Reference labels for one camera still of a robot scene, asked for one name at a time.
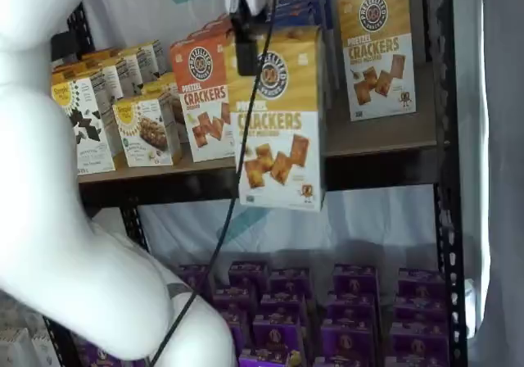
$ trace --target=yellow cracker box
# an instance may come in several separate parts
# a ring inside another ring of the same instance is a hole
[[[258,42],[260,53],[264,41]],[[238,74],[235,55],[232,41],[225,56],[238,164],[254,78]],[[318,28],[285,29],[271,38],[249,126],[242,204],[320,211],[323,66]]]
[[[76,138],[79,174],[125,165],[122,142],[100,69],[52,86],[52,97],[69,116]]]
[[[409,0],[338,0],[351,120],[416,111]]]
[[[113,105],[130,167],[175,165],[182,158],[171,94],[125,98]]]

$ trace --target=pretzel crackers box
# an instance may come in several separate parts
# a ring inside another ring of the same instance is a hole
[[[338,0],[353,121],[416,111],[409,0]]]
[[[258,41],[260,53],[264,41]],[[317,27],[283,29],[271,38],[238,187],[242,204],[320,211],[323,65]],[[233,41],[226,68],[238,164],[254,77],[238,74]]]
[[[175,43],[170,50],[195,162],[234,155],[224,67],[225,32]]]

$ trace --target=granola bar box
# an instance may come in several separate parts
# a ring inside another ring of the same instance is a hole
[[[174,165],[182,158],[169,93],[121,99],[113,110],[130,167]]]
[[[260,37],[260,53],[264,42]],[[225,57],[238,163],[254,77],[238,74],[232,40]],[[249,124],[239,184],[242,204],[321,210],[323,66],[317,27],[282,29],[273,35]]]

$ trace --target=orange cracker box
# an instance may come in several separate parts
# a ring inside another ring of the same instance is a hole
[[[216,30],[175,43],[170,51],[195,162],[234,155],[225,43],[225,33]]]
[[[238,164],[254,77],[238,74],[233,40],[225,56]],[[242,204],[321,210],[324,65],[318,27],[284,29],[271,38],[238,186]]]

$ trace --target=cracker image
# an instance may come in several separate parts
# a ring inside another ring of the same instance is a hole
[[[213,117],[212,127],[213,128],[211,128],[210,135],[217,140],[222,140],[222,129],[224,129],[224,122],[221,119]]]
[[[195,135],[196,144],[199,148],[207,144],[206,132],[200,125],[193,127],[193,135]]]
[[[229,104],[227,102],[222,102],[222,120],[228,125],[231,124],[231,113],[229,112]]]
[[[271,169],[271,177],[277,180],[281,185],[286,185],[287,176],[292,167],[291,158],[283,152],[278,152],[277,159]]]
[[[363,80],[354,84],[355,93],[357,94],[357,101],[359,105],[365,105],[366,103],[371,102],[371,94],[369,93],[368,82]]]
[[[140,138],[144,139],[153,147],[158,148],[161,151],[165,151],[167,149],[167,136],[165,135],[165,128],[154,120],[148,119],[146,117],[140,119]]]
[[[291,163],[304,167],[305,159],[308,156],[309,139],[300,135],[293,135],[291,145]]]
[[[268,143],[263,144],[262,146],[258,146],[256,149],[256,156],[260,162],[260,166],[262,167],[262,171],[269,172],[271,168],[273,168],[273,153],[271,152],[271,147]]]
[[[204,129],[204,134],[211,134],[213,125],[211,124],[210,115],[207,114],[207,111],[198,115],[198,121],[200,126]]]
[[[375,91],[383,95],[384,97],[387,97],[387,94],[390,92],[391,80],[391,75],[388,72],[381,70],[380,76],[378,77],[377,81],[377,88],[375,88]]]
[[[258,188],[265,186],[262,166],[259,160],[247,161],[244,164],[246,169],[247,181],[251,188]]]
[[[406,62],[406,56],[403,54],[394,54],[393,60],[391,60],[391,72],[392,78],[402,79],[404,76],[404,64]]]

